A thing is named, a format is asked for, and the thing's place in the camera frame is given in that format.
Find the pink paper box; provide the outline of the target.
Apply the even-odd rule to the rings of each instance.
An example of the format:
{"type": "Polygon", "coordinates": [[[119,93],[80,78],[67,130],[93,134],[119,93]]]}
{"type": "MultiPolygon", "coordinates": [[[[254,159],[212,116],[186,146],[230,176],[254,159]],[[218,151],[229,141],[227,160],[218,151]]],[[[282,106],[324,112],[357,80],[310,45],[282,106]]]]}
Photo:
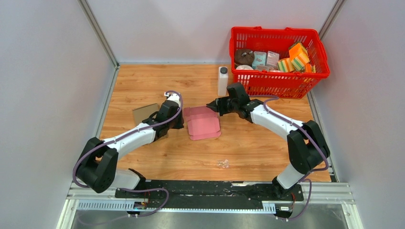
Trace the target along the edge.
{"type": "Polygon", "coordinates": [[[183,118],[193,141],[219,137],[222,133],[218,114],[206,106],[184,108],[183,118]]]}

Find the brown cardboard box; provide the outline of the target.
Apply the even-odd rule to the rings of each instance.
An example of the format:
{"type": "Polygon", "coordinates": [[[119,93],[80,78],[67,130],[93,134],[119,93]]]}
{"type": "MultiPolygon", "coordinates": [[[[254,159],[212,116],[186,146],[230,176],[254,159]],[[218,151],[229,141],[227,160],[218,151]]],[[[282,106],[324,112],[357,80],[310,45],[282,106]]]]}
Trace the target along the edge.
{"type": "Polygon", "coordinates": [[[134,126],[139,125],[143,120],[147,119],[151,114],[159,111],[160,106],[157,103],[149,104],[143,107],[132,110],[134,126]]]}

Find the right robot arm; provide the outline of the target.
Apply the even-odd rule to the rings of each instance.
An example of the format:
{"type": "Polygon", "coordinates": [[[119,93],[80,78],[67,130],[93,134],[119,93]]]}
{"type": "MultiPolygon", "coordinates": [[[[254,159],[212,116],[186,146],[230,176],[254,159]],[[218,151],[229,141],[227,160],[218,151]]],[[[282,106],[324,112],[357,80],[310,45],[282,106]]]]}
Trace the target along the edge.
{"type": "Polygon", "coordinates": [[[241,119],[260,125],[286,140],[289,164],[272,180],[272,194],[284,200],[292,188],[311,172],[329,167],[330,150],[317,122],[289,118],[271,109],[266,101],[252,99],[240,83],[227,86],[228,95],[208,103],[207,108],[220,116],[236,113],[241,119]]]}

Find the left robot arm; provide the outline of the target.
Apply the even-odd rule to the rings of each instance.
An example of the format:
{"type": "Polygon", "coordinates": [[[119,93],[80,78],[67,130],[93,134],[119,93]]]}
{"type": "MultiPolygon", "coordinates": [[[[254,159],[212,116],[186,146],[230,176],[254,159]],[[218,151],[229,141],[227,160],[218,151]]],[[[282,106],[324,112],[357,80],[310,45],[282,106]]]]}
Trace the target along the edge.
{"type": "Polygon", "coordinates": [[[170,129],[181,128],[182,100],[167,98],[159,111],[133,129],[105,140],[89,139],[73,168],[74,182],[96,193],[116,187],[127,189],[135,198],[142,197],[146,185],[141,182],[141,174],[133,169],[118,169],[118,161],[135,149],[165,137],[170,129]]]}

